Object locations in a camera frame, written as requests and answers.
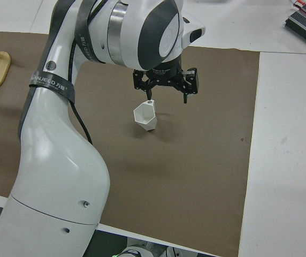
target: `silver band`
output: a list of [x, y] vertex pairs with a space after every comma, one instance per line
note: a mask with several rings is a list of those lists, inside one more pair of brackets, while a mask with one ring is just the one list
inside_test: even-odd
[[125, 66], [121, 54], [121, 26], [128, 5], [119, 1], [112, 10], [108, 25], [108, 50], [110, 57], [117, 65]]

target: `white tabletop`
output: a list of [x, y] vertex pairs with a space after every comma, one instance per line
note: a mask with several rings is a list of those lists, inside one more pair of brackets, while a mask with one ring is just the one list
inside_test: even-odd
[[[47, 33], [55, 2], [0, 0], [0, 31]], [[195, 46], [262, 52], [239, 257], [304, 257], [306, 42], [284, 28], [296, 9], [289, 0], [185, 0], [185, 10], [206, 25]]]

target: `white device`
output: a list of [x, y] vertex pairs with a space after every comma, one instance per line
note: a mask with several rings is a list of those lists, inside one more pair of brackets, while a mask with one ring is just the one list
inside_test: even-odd
[[101, 155], [68, 117], [78, 70], [87, 60], [139, 71], [174, 60], [205, 32], [195, 19], [184, 21], [182, 5], [183, 0], [57, 2], [19, 126], [21, 159], [0, 216], [0, 257], [83, 255], [110, 181]]

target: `velcro strap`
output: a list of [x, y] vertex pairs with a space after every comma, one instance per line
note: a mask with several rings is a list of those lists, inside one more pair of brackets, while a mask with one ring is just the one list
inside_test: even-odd
[[35, 71], [30, 80], [30, 87], [44, 87], [52, 90], [74, 103], [75, 91], [71, 82], [46, 71]]
[[74, 31], [74, 38], [77, 45], [83, 52], [88, 60], [93, 62], [101, 62], [97, 57], [93, 49], [93, 44], [90, 38], [89, 23], [96, 16], [97, 12], [104, 6], [107, 0], [101, 0], [99, 5], [95, 8], [93, 13], [91, 11], [97, 0], [83, 0], [77, 14], [76, 26]]

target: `brown mat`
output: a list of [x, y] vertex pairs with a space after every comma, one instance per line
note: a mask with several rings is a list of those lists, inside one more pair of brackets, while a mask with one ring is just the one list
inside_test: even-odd
[[[47, 36], [0, 33], [12, 65], [0, 87], [0, 195], [18, 171], [17, 127]], [[76, 106], [108, 165], [111, 189], [101, 223], [212, 254], [238, 255], [246, 194], [259, 53], [188, 48], [200, 93], [183, 104], [173, 88], [154, 88], [158, 124], [146, 132], [133, 109], [146, 100], [132, 70], [85, 64]], [[71, 115], [80, 132], [80, 126]]]

